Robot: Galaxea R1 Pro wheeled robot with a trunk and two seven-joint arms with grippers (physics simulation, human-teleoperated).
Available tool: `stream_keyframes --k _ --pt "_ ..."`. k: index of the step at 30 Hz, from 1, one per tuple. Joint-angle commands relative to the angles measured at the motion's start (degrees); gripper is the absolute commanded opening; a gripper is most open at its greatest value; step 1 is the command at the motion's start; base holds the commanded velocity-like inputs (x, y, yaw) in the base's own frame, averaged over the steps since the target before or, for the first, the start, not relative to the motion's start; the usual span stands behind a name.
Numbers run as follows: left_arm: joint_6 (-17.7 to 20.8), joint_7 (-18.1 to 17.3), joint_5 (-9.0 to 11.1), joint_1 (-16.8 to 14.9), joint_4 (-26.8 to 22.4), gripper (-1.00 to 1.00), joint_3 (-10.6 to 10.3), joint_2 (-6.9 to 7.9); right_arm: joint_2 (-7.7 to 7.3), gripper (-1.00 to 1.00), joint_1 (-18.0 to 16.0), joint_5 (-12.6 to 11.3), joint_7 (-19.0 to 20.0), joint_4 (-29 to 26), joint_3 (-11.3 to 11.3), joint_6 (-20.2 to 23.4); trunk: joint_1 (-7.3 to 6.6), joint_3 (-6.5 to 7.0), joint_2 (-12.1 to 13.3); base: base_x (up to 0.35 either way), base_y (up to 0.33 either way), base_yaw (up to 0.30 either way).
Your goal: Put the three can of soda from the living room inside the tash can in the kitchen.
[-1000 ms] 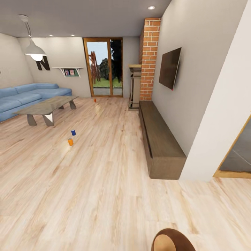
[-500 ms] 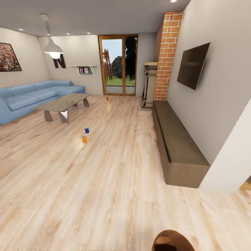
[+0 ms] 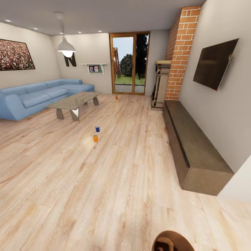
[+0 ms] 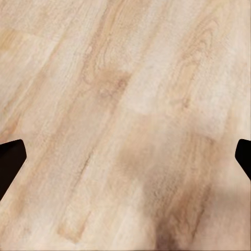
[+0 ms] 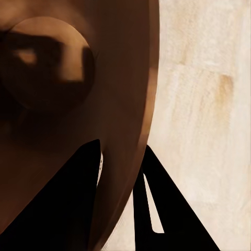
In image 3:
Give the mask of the trash can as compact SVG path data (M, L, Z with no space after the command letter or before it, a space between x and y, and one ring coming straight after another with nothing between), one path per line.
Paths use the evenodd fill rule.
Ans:
M165 230L156 236L151 251L195 251L195 249L179 232Z

